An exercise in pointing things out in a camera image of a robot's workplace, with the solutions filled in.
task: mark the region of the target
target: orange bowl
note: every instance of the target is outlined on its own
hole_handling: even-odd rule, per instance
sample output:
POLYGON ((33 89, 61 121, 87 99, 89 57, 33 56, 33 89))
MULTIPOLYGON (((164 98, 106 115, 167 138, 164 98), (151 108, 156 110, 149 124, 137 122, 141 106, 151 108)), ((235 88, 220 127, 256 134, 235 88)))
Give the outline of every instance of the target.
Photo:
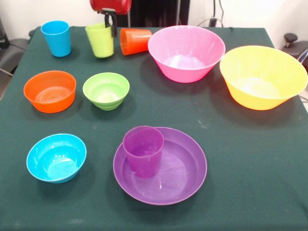
POLYGON ((56 113, 68 108, 75 99, 76 80, 65 71, 46 71, 33 76, 24 95, 40 112, 56 113))

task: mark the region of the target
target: blue cup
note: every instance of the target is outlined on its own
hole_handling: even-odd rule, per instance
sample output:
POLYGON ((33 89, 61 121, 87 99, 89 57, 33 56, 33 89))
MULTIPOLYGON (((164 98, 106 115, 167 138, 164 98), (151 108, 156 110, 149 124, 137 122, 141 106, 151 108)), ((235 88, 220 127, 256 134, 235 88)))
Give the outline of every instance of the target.
POLYGON ((64 21, 51 21, 41 27, 45 40, 53 56, 64 57, 71 52, 69 24, 64 21))

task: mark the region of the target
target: table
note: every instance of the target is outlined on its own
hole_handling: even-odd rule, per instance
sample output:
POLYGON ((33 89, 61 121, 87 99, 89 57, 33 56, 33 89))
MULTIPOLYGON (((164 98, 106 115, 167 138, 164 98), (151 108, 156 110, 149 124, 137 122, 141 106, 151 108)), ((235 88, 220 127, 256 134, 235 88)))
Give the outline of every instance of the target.
MULTIPOLYGON (((272 46, 262 28, 211 28, 227 50, 272 46)), ((3 230, 307 230, 308 116, 294 97, 269 111, 240 106, 219 66, 202 80, 181 84, 160 72, 149 53, 93 56, 83 27, 72 27, 72 53, 52 57, 37 29, 0 103, 0 227, 3 230), (56 114, 36 111, 23 96, 33 75, 64 70, 77 80, 76 99, 56 114), (100 72, 130 81, 116 110, 105 112, 82 94, 100 72), (118 186, 112 170, 125 132, 139 125, 171 127, 202 147, 208 173, 191 198, 170 206, 143 204, 118 186), (80 173, 64 184, 33 178, 26 156, 54 133, 79 136, 88 149, 80 173)))

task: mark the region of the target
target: tipped over cup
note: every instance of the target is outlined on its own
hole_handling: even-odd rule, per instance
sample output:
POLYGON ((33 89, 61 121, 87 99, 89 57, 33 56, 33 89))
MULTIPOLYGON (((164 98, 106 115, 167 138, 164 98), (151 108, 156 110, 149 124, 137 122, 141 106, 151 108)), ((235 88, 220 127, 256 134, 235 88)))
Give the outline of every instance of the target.
POLYGON ((124 55, 148 50, 148 42, 152 32, 147 29, 123 28, 120 33, 120 45, 124 55))

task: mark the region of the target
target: pink bowl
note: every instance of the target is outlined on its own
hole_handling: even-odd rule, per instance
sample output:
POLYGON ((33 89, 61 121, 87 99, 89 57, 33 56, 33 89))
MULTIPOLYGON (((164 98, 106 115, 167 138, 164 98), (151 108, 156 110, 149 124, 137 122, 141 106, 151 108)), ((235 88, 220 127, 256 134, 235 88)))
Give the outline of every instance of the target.
POLYGON ((180 83, 202 79, 226 51, 218 35, 197 26, 161 29, 152 35, 148 48, 164 75, 180 83))

